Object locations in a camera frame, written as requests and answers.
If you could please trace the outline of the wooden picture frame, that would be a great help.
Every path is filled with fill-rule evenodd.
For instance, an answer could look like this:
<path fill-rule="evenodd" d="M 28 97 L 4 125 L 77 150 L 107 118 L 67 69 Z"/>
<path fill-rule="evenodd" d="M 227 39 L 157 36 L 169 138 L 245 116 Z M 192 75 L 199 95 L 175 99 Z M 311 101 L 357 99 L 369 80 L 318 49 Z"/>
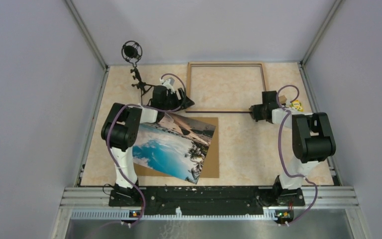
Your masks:
<path fill-rule="evenodd" d="M 186 113 L 248 113 L 267 89 L 264 62 L 188 62 Z"/>

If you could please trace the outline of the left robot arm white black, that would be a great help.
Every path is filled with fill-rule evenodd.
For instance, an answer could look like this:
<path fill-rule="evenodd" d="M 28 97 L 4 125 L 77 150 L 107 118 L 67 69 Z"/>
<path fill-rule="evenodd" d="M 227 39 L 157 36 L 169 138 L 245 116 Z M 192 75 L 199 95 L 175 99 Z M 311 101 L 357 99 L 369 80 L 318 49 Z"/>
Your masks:
<path fill-rule="evenodd" d="M 174 89 L 176 80 L 183 82 L 173 73 L 162 75 L 148 105 L 114 103 L 102 126 L 101 137 L 116 170 L 112 191 L 128 206 L 137 204 L 142 194 L 132 154 L 140 125 L 160 122 L 167 114 L 183 110 L 189 102 L 184 86 Z"/>

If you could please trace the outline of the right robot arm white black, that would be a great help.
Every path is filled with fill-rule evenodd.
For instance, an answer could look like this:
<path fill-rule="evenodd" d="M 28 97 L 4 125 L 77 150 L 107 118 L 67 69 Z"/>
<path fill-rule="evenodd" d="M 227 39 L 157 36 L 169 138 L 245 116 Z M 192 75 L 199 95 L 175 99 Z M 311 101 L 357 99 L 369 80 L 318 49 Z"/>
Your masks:
<path fill-rule="evenodd" d="M 276 177 L 270 192 L 263 196 L 269 205 L 285 205 L 300 196 L 308 174 L 336 152 L 336 142 L 327 113 L 303 113 L 285 107 L 276 91 L 262 92 L 262 103 L 250 106 L 251 118 L 279 125 L 278 150 L 283 172 Z M 293 157 L 289 164 L 282 152 L 283 129 L 292 132 Z"/>

